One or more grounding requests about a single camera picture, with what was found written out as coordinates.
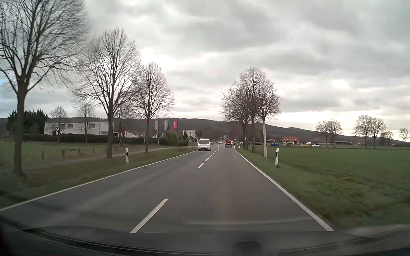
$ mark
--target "green field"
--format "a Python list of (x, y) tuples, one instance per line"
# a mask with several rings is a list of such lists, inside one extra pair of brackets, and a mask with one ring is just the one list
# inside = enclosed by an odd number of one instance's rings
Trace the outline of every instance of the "green field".
[(130, 154), (128, 165), (125, 157), (120, 156), (25, 171), (24, 177), (13, 172), (0, 173), (0, 208), (196, 150), (168, 148), (147, 154)]
[(280, 147), (279, 168), (276, 147), (238, 150), (339, 228), (410, 224), (410, 148), (361, 148)]
[[(23, 142), (22, 162), (35, 163), (42, 161), (56, 161), (62, 159), (61, 151), (65, 150), (65, 159), (86, 158), (105, 154), (106, 144), (102, 143), (56, 143), (56, 142)], [(129, 151), (143, 150), (144, 145), (125, 145)], [(114, 154), (123, 153), (124, 149), (113, 148)], [(0, 140), (0, 166), (11, 166), (14, 161), (14, 142)]]

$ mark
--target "white edge line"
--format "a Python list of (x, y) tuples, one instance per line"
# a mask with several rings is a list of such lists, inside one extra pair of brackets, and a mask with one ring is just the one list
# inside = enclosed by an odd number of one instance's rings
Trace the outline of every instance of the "white edge line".
[(168, 201), (168, 198), (162, 200), (158, 206), (156, 206), (133, 230), (131, 230), (131, 233), (135, 234), (137, 231), (139, 231), (153, 215), (155, 215), (159, 209)]
[(83, 183), (83, 184), (80, 184), (80, 185), (77, 185), (77, 186), (74, 186), (74, 187), (71, 187), (71, 188), (68, 188), (68, 189), (63, 189), (63, 190), (60, 190), (60, 191), (57, 191), (57, 192), (53, 192), (53, 193), (48, 194), (48, 195), (43, 195), (43, 196), (40, 196), (40, 197), (36, 197), (36, 198), (30, 199), (30, 200), (28, 200), (28, 201), (24, 201), (24, 202), (21, 202), (21, 203), (12, 205), (12, 206), (4, 207), (4, 208), (0, 209), (0, 212), (2, 212), (2, 211), (4, 211), (4, 210), (7, 210), (7, 209), (10, 209), (10, 208), (13, 208), (13, 207), (16, 207), (16, 206), (24, 205), (24, 204), (27, 204), (27, 203), (30, 203), (30, 202), (33, 202), (33, 201), (42, 199), (42, 198), (47, 197), (47, 196), (51, 196), (51, 195), (58, 194), (58, 193), (61, 193), (61, 192), (64, 192), (64, 191), (67, 191), (67, 190), (70, 190), (70, 189), (75, 189), (75, 188), (78, 188), (78, 187), (81, 187), (81, 186), (84, 186), (84, 185), (88, 185), (88, 184), (90, 184), (90, 183), (103, 180), (103, 179), (105, 179), (105, 178), (110, 178), (110, 177), (117, 176), (117, 175), (120, 175), (120, 174), (123, 174), (123, 173), (126, 173), (126, 172), (133, 171), (133, 170), (135, 170), (135, 169), (143, 168), (143, 167), (145, 167), (145, 166), (154, 165), (154, 164), (157, 164), (157, 163), (160, 163), (160, 162), (163, 162), (163, 161), (167, 161), (167, 160), (170, 160), (170, 159), (173, 159), (173, 158), (177, 158), (177, 157), (182, 156), (182, 155), (185, 155), (185, 154), (177, 155), (177, 156), (174, 156), (174, 157), (171, 157), (171, 158), (168, 158), (168, 159), (164, 159), (164, 160), (161, 160), (161, 161), (157, 161), (157, 162), (155, 162), (155, 163), (151, 163), (151, 164), (148, 164), (148, 165), (143, 165), (143, 166), (135, 167), (135, 168), (130, 169), (130, 170), (127, 170), (127, 171), (123, 171), (123, 172), (120, 172), (120, 173), (112, 174), (112, 175), (110, 175), (110, 176), (107, 176), (107, 177), (104, 177), (104, 178), (99, 178), (99, 179), (96, 179), (96, 180), (93, 180), (93, 181), (90, 181), (90, 182), (87, 182), (87, 183)]
[(306, 207), (304, 204), (302, 204), (297, 198), (295, 198), (293, 195), (291, 195), (287, 190), (285, 190), (280, 184), (278, 184), (276, 181), (274, 181), (271, 177), (269, 177), (265, 172), (262, 172), (257, 166), (253, 165), (248, 159), (246, 159), (244, 156), (240, 154), (240, 152), (236, 151), (244, 160), (246, 160), (250, 165), (252, 165), (257, 171), (259, 171), (262, 175), (265, 176), (268, 180), (270, 180), (273, 184), (275, 184), (278, 189), (280, 189), (282, 192), (284, 192), (292, 201), (294, 201), (300, 208), (302, 208), (305, 212), (307, 212), (313, 219), (315, 219), (325, 230), (327, 231), (333, 231), (333, 228), (329, 226), (325, 221), (323, 221), (319, 216), (316, 215), (316, 213), (313, 213), (308, 207)]

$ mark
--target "red roof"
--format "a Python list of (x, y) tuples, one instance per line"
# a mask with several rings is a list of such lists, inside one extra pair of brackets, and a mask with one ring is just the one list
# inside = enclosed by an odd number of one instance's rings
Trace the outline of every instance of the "red roof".
[(283, 141), (299, 141), (297, 137), (286, 136), (282, 138)]

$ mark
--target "hill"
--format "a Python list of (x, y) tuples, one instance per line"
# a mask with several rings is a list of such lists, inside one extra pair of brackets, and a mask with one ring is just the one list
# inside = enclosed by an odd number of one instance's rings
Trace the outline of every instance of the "hill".
[[(165, 132), (163, 129), (164, 120), (159, 119), (159, 134)], [(172, 130), (174, 120), (178, 120), (178, 131), (183, 131), (185, 129), (195, 130), (196, 134), (202, 134), (203, 137), (222, 137), (229, 135), (230, 137), (241, 137), (242, 129), (237, 122), (224, 122), (224, 121), (215, 121), (209, 119), (176, 119), (168, 118), (169, 130)], [(0, 118), (0, 137), (7, 137), (7, 131), (5, 130), (7, 118)], [(77, 123), (80, 122), (80, 118), (68, 118), (66, 122)], [(125, 119), (125, 127), (129, 132), (141, 134), (145, 131), (145, 120), (144, 119)], [(261, 141), (261, 131), (262, 124), (257, 123), (255, 125), (255, 137), (257, 141)], [(151, 134), (156, 134), (154, 129), (154, 121), (150, 122)], [(294, 136), (299, 138), (301, 142), (325, 142), (325, 138), (322, 136), (322, 133), (310, 130), (304, 130), (300, 128), (284, 128), (273, 125), (266, 125), (267, 139), (273, 138), (277, 141), (281, 140), (284, 136)], [(353, 144), (364, 144), (363, 137), (357, 136), (345, 136), (337, 135), (336, 140), (338, 141), (348, 141)], [(402, 144), (402, 141), (391, 140), (391, 143)], [(372, 139), (368, 140), (368, 145), (372, 144)]]

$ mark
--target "white car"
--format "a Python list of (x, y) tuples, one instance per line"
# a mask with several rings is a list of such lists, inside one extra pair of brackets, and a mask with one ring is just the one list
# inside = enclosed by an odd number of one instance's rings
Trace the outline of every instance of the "white car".
[(199, 142), (197, 143), (197, 151), (201, 151), (201, 150), (208, 150), (210, 151), (211, 147), (211, 142), (209, 138), (201, 138), (199, 140)]

